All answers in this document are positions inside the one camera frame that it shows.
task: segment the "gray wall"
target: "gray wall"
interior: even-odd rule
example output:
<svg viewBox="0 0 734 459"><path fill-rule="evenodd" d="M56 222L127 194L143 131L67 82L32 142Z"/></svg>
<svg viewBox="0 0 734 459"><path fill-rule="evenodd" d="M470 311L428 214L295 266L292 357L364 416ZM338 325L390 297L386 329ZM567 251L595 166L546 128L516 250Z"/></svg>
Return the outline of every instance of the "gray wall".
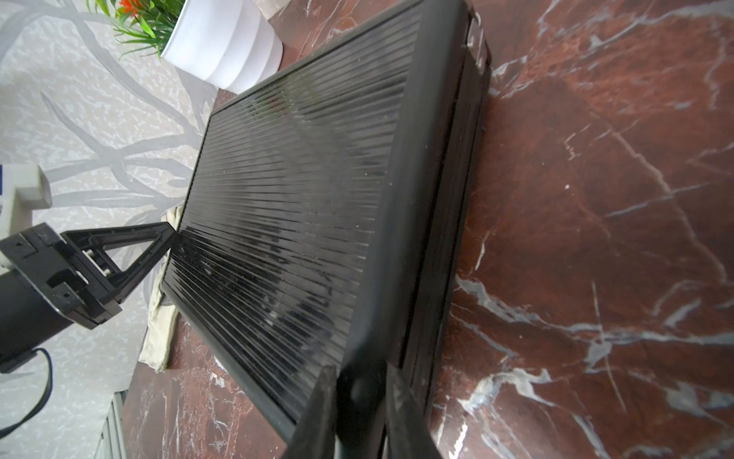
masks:
<svg viewBox="0 0 734 459"><path fill-rule="evenodd" d="M36 162L57 231L160 220L186 194L216 90L157 57L127 56L84 0L0 3L0 163ZM131 259L139 252L117 254ZM114 391L128 387L145 333L150 278L110 322L73 325L46 343L54 393L0 441L0 457L90 458ZM18 421L46 383L37 357L0 375L0 425Z"/></svg>

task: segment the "marble countertop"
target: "marble countertop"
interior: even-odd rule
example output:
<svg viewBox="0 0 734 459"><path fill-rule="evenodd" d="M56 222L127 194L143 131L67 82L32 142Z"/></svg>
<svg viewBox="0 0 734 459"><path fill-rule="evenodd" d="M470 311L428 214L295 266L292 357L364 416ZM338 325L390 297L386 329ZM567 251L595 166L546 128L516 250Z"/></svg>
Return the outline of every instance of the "marble countertop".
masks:
<svg viewBox="0 0 734 459"><path fill-rule="evenodd" d="M295 62L391 0L293 0ZM734 1L479 0L494 56L431 420L448 459L734 455ZM226 94L220 94L220 101ZM131 458L283 442L179 320Z"/></svg>

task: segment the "black cylinder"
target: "black cylinder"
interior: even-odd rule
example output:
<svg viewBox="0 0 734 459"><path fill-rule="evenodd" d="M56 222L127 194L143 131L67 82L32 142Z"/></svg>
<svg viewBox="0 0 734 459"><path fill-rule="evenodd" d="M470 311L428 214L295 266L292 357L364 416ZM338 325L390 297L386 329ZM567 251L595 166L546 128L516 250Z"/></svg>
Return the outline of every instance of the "black cylinder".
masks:
<svg viewBox="0 0 734 459"><path fill-rule="evenodd" d="M0 275L0 368L12 371L18 356L71 325L17 271Z"/></svg>

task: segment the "black frame edge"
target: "black frame edge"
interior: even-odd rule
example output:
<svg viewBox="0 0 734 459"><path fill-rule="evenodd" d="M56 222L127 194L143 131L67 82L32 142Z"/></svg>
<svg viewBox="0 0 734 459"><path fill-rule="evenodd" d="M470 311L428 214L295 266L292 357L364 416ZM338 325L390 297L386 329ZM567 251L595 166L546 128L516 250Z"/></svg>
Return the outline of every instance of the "black frame edge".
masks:
<svg viewBox="0 0 734 459"><path fill-rule="evenodd" d="M422 8L376 238L368 249L339 377L338 434L345 458L370 457L379 450L385 363L406 331L403 322L415 296L459 81L459 67L452 64L457 56L464 58L467 5L426 0Z"/></svg>
<svg viewBox="0 0 734 459"><path fill-rule="evenodd" d="M428 420L431 415L432 400L436 389L436 377L438 374L438 370L440 369L441 350L443 349L443 335L444 330L446 329L446 322L448 320L448 315L450 312L451 297L453 296L455 286L456 267L459 261L459 252L461 251L462 247L462 237L465 229L468 201L471 190L473 189L473 185L476 180L476 163L478 160L478 153L482 149L484 138L484 122L486 120L488 99L487 91L490 87L490 80L492 78L490 66L491 61L488 60L487 66L485 67L483 74L475 73L471 76L471 80L473 81L466 82L467 86L474 86L474 88L466 88L469 89L469 91L467 91L467 93L470 93L469 96L471 97L472 95L479 95L480 99L478 101L478 104L476 105L476 111L472 116L473 119L469 120L470 122L465 126L458 126L463 127L463 132L456 133L459 136L465 136L467 133L471 132L474 133L474 136L470 139L466 139L466 142L468 143L468 145L466 145L466 148L468 149L468 165L466 166L465 183L462 187L459 199L459 211L457 215L458 225L456 232L454 233L454 246L450 255L450 264L447 269L448 279L445 286L445 291L443 293L442 303L440 304L438 317L433 316L433 319L437 319L438 323L435 335L432 337L433 341L430 343L425 343L421 341L421 344L432 344L432 349L418 350L418 355L414 366L415 372L412 374L413 380L410 381L411 387L413 388L413 393L415 396L418 397L418 401L425 403L422 408L424 409L426 420ZM473 58L469 53L467 53L465 70L473 71L474 69L476 69L476 67L473 65ZM459 101L461 101L462 97L463 94L459 96ZM424 378L426 379L425 385L421 381Z"/></svg>

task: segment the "metal grille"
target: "metal grille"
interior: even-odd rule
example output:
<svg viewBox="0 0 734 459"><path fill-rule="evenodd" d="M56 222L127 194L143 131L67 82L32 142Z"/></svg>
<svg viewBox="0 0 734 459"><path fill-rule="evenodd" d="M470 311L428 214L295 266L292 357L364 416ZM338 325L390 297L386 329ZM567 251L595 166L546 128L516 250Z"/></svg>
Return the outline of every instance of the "metal grille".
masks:
<svg viewBox="0 0 734 459"><path fill-rule="evenodd" d="M341 363L420 4L214 114L165 281L297 422Z"/></svg>

